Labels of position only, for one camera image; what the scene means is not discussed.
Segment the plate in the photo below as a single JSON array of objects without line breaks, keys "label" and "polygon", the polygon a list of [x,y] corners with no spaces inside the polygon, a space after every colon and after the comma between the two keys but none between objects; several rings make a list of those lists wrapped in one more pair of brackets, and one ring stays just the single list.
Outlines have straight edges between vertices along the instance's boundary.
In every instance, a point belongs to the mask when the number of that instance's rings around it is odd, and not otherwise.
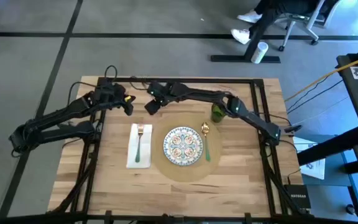
[{"label": "plate", "polygon": [[188,166],[195,163],[203,153],[203,140],[192,128],[177,127],[164,138],[165,156],[174,164]]}]

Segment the table leg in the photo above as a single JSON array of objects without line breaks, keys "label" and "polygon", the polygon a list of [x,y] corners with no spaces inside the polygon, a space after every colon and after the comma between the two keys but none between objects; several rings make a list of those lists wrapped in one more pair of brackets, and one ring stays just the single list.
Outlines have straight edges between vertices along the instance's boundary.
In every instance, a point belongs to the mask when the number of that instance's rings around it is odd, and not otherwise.
[{"label": "table leg", "polygon": [[358,173],[358,162],[349,162],[347,164],[343,164],[343,168],[345,170],[345,173],[347,174],[355,174]]},{"label": "table leg", "polygon": [[358,145],[358,127],[298,153],[299,165],[305,165],[327,156],[352,149]]},{"label": "table leg", "polygon": [[[251,58],[258,47],[258,43],[264,34],[264,30],[259,29],[249,41],[248,48],[244,55],[211,55],[212,62],[251,62]],[[261,63],[281,63],[278,56],[264,56]]]}]

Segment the placemat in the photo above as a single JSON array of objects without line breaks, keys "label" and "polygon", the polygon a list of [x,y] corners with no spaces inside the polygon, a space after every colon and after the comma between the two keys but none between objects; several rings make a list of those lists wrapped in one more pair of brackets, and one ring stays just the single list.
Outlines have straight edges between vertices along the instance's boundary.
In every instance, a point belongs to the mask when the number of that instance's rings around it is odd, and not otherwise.
[{"label": "placemat", "polygon": [[[165,156],[163,152],[163,140],[167,133],[173,128],[189,127],[193,128],[203,139],[206,144],[205,137],[201,132],[201,125],[207,122],[209,133],[207,134],[208,149],[211,160],[205,159],[205,149],[200,159],[189,166],[179,166]],[[180,114],[162,118],[157,124],[154,124],[152,134],[152,163],[157,169],[169,179],[178,182],[192,182],[200,180],[212,173],[219,164],[222,151],[222,141],[218,129],[213,122],[200,114]]]}]

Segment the wooden tabletop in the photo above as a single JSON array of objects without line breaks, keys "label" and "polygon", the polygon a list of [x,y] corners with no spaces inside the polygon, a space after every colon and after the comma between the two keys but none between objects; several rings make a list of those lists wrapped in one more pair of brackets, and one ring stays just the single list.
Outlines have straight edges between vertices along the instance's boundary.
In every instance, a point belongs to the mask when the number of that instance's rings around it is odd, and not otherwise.
[{"label": "wooden tabletop", "polygon": [[[82,77],[81,81],[96,84],[98,77]],[[278,79],[264,79],[267,102],[271,114],[287,117]],[[210,116],[211,104],[199,101],[171,103],[151,116],[144,109],[152,97],[122,84],[128,94],[135,95],[134,112],[127,116],[122,109],[107,111],[94,177],[89,214],[115,215],[184,215],[199,217],[269,217],[269,206],[259,154],[257,130],[239,120],[225,117],[217,124],[223,144],[219,166],[209,176],[196,182],[175,182],[162,175],[152,164],[149,169],[126,169],[127,146],[132,123],[156,124],[160,119],[177,113],[198,113]],[[224,90],[237,95],[249,110],[253,110],[250,85],[246,83],[186,83],[192,88]],[[81,85],[77,97],[93,90]],[[262,103],[257,89],[259,110]],[[272,117],[278,125],[285,120]],[[282,139],[293,142],[292,138]],[[67,144],[57,170],[48,209],[57,207],[74,186],[83,150],[82,141]],[[294,148],[285,142],[277,146],[283,183],[287,175],[299,169]],[[301,174],[291,175],[292,184],[302,184]],[[273,187],[276,212],[280,203]]]}]

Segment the napkin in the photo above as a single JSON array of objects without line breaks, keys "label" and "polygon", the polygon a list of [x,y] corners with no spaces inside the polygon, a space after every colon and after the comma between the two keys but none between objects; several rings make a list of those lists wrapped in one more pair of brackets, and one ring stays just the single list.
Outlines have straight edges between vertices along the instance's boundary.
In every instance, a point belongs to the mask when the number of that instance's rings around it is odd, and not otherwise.
[{"label": "napkin", "polygon": [[145,124],[143,135],[140,137],[140,161],[135,162],[137,146],[139,143],[139,135],[137,133],[137,125],[132,124],[129,136],[127,168],[139,169],[149,168],[151,164],[151,144],[152,144],[152,125]]}]

